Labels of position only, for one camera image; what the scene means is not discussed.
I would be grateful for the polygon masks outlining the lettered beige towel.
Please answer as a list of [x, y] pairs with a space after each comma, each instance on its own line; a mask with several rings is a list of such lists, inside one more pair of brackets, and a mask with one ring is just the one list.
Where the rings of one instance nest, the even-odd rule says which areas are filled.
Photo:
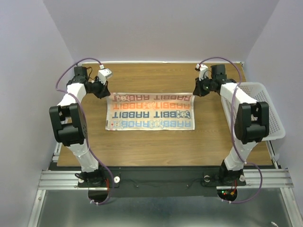
[[107, 98], [107, 131], [193, 131], [191, 93], [113, 93]]

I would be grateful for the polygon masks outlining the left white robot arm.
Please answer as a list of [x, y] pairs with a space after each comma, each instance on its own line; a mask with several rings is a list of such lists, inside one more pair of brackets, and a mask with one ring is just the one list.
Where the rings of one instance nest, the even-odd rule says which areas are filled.
[[89, 186], [99, 187], [108, 183], [104, 169], [96, 157], [91, 153], [88, 142], [88, 128], [81, 102], [86, 94], [93, 94], [102, 99], [110, 96], [108, 79], [112, 71], [104, 65], [99, 66], [98, 75], [89, 79], [88, 68], [74, 67], [74, 76], [67, 83], [67, 90], [61, 102], [49, 109], [49, 115], [57, 142], [67, 147], [76, 157], [81, 166], [81, 173], [76, 177]]

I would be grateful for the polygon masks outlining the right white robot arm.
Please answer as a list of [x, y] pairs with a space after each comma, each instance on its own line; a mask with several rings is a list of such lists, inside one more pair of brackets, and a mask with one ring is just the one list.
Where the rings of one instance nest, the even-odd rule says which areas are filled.
[[198, 64], [195, 69], [199, 76], [195, 79], [193, 95], [203, 97], [216, 92], [231, 103], [232, 149], [222, 161], [218, 173], [204, 174], [203, 185], [216, 187], [244, 182], [243, 168], [249, 154], [269, 135], [269, 105], [250, 97], [240, 89], [239, 83], [228, 79], [223, 64], [210, 68]]

